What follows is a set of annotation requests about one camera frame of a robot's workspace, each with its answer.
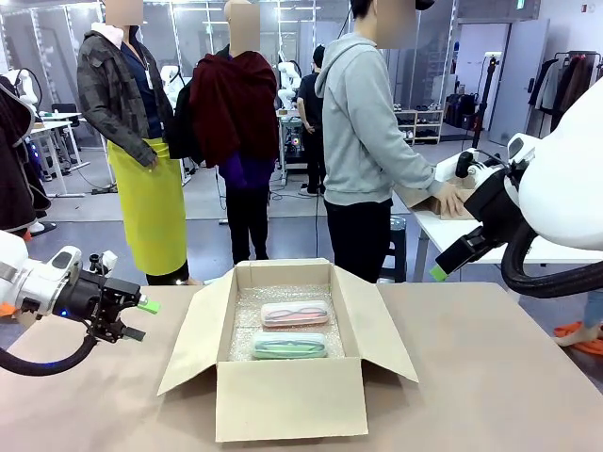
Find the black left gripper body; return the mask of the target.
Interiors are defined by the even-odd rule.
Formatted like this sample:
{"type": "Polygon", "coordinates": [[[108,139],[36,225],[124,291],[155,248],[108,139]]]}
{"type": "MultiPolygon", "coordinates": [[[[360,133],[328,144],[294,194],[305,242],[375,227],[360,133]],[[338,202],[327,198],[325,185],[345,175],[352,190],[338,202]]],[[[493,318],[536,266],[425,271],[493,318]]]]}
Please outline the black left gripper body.
{"type": "Polygon", "coordinates": [[[87,333],[106,342],[121,340],[122,311],[136,308],[140,286],[82,270],[62,289],[62,317],[84,323],[87,333]]]}

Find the small cardboard box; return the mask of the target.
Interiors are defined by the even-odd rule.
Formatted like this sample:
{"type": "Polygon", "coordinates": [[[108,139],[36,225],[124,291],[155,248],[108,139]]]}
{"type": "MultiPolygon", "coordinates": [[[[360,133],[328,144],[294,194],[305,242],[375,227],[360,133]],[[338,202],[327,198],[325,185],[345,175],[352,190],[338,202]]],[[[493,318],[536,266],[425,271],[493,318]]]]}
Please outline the small cardboard box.
{"type": "Polygon", "coordinates": [[[474,217],[463,208],[460,214],[451,213],[425,190],[397,187],[397,193],[407,208],[415,212],[431,212],[442,220],[470,220],[474,217]]]}

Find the green glasses case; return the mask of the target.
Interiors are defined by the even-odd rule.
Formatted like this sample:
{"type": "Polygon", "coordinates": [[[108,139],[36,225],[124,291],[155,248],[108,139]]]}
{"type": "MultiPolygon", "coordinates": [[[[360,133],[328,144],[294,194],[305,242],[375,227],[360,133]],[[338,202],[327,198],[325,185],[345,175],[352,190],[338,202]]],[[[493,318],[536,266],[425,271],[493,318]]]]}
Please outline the green glasses case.
{"type": "Polygon", "coordinates": [[[322,333],[258,332],[252,339],[252,356],[256,360],[315,359],[327,355],[322,333]]]}

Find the pink glasses case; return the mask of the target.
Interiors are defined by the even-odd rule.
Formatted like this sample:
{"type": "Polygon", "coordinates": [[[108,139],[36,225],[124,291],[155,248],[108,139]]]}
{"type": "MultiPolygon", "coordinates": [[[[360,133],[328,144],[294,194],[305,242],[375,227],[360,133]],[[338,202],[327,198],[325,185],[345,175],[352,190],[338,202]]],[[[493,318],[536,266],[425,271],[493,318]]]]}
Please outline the pink glasses case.
{"type": "Polygon", "coordinates": [[[266,303],[260,309],[266,328],[322,325],[329,319],[328,305],[320,300],[266,303]]]}

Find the person's right forearm grey sleeve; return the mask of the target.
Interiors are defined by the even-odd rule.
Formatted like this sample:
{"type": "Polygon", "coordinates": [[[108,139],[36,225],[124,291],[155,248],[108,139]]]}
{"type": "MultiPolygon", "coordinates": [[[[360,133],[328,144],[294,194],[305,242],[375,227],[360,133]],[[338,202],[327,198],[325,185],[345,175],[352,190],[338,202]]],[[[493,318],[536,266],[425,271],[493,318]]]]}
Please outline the person's right forearm grey sleeve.
{"type": "Polygon", "coordinates": [[[398,185],[424,190],[436,198],[443,196],[448,189],[446,183],[436,179],[435,166],[408,146],[378,152],[376,159],[398,185]]]}

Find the person's right hand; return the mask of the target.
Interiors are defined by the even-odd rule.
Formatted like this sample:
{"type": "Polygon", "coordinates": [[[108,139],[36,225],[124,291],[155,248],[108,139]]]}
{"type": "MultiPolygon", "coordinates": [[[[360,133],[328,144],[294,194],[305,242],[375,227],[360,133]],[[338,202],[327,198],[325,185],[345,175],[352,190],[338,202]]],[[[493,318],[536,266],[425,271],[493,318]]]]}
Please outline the person's right hand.
{"type": "Polygon", "coordinates": [[[440,204],[440,216],[447,219],[463,218],[467,214],[463,195],[459,187],[443,183],[434,195],[440,204]]]}

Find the black plastic stool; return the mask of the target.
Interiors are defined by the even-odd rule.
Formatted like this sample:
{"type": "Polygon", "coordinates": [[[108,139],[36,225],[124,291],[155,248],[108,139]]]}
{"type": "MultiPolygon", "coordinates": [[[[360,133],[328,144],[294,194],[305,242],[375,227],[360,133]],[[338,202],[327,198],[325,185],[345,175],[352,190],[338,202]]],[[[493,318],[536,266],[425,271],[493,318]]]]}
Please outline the black plastic stool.
{"type": "Polygon", "coordinates": [[[386,253],[392,257],[392,267],[383,266],[380,277],[393,280],[395,283],[404,283],[407,277],[407,237],[406,219],[403,216],[392,215],[390,217],[390,242],[386,253]]]}

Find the clear bubble wrap sheet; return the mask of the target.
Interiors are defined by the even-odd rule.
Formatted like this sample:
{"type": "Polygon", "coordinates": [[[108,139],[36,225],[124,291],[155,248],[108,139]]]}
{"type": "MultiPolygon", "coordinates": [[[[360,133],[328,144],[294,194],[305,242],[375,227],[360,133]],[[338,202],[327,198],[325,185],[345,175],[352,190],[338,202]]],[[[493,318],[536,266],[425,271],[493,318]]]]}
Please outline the clear bubble wrap sheet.
{"type": "Polygon", "coordinates": [[[343,358],[337,316],[328,284],[273,285],[241,289],[236,299],[235,323],[229,349],[231,361],[252,361],[252,339],[258,332],[322,333],[326,339],[326,358],[343,358]],[[322,325],[266,328],[260,320],[260,309],[266,303],[320,300],[328,305],[330,319],[322,325]]]}

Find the black suitcase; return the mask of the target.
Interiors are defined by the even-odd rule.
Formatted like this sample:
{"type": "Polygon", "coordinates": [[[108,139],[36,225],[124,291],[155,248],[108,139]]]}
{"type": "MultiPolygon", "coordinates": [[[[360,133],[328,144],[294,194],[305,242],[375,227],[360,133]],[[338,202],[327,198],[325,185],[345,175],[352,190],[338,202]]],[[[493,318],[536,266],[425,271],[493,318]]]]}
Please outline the black suitcase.
{"type": "Polygon", "coordinates": [[[450,94],[446,99],[444,122],[456,128],[473,130],[477,118],[479,95],[450,94]]]}

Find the black tripod stand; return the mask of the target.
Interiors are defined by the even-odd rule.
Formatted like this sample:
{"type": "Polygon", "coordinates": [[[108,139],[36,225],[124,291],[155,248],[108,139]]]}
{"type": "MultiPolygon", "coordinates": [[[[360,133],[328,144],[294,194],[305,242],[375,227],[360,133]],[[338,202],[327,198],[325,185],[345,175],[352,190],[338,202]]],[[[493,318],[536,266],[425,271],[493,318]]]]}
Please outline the black tripod stand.
{"type": "Polygon", "coordinates": [[[472,122],[470,123],[470,128],[467,130],[467,132],[471,132],[473,134],[471,147],[475,150],[479,148],[481,131],[483,130],[483,119],[488,106],[488,98],[494,79],[494,73],[500,63],[501,56],[501,52],[486,52],[484,54],[483,63],[487,63],[486,78],[483,91],[479,97],[480,103],[478,105],[477,114],[474,116],[472,122]]]}

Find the wooden shoe rack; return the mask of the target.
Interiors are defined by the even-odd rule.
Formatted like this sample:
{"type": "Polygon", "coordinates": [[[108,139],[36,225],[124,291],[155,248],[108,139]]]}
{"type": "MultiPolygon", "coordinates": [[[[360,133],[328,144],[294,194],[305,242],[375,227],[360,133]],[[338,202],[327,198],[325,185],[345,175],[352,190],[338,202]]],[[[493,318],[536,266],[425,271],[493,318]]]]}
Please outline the wooden shoe rack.
{"type": "Polygon", "coordinates": [[[396,110],[395,116],[398,128],[409,145],[440,142],[443,110],[396,110]]]}

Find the mannequin with yellow skirt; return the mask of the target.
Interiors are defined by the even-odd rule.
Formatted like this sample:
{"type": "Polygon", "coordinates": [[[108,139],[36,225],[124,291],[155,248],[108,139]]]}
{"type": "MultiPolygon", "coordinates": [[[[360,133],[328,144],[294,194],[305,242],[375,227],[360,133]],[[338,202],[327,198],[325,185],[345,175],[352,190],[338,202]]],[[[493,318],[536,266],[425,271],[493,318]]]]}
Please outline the mannequin with yellow skirt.
{"type": "Polygon", "coordinates": [[[139,42],[143,0],[100,0],[79,48],[80,111],[106,140],[124,232],[150,285],[189,285],[185,200],[166,130],[173,118],[156,62],[139,42]]]}

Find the dark hooded coat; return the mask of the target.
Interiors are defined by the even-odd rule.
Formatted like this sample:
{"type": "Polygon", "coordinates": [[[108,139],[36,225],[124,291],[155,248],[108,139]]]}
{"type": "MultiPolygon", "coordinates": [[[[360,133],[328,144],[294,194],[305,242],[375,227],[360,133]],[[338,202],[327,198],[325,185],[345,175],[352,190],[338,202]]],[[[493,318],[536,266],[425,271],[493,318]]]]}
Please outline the dark hooded coat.
{"type": "Polygon", "coordinates": [[[51,202],[26,141],[33,125],[32,109],[0,75],[0,231],[25,240],[56,228],[41,220],[51,202]]]}

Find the large open cardboard box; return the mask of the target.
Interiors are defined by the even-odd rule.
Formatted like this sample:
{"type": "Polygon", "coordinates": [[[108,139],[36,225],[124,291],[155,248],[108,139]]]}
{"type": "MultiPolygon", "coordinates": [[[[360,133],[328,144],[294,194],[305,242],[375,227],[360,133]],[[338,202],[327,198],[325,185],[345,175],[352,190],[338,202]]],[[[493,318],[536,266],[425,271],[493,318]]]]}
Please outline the large open cardboard box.
{"type": "Polygon", "coordinates": [[[358,436],[368,432],[366,362],[417,381],[375,284],[324,259],[243,262],[193,296],[158,391],[166,394],[215,369],[220,443],[358,436]],[[231,361],[239,291],[302,284],[331,287],[345,356],[231,361]]]}

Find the person in black clothes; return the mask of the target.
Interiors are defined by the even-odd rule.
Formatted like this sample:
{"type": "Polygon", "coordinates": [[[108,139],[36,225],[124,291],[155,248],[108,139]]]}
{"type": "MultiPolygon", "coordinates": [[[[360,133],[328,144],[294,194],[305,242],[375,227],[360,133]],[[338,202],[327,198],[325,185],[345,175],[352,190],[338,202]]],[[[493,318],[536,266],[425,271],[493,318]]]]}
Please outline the person in black clothes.
{"type": "Polygon", "coordinates": [[[324,193],[326,175],[322,131],[323,99],[315,91],[321,72],[325,47],[319,45],[313,53],[313,70],[300,84],[297,108],[302,122],[301,142],[307,162],[308,182],[301,185],[300,194],[315,197],[324,193]]]}

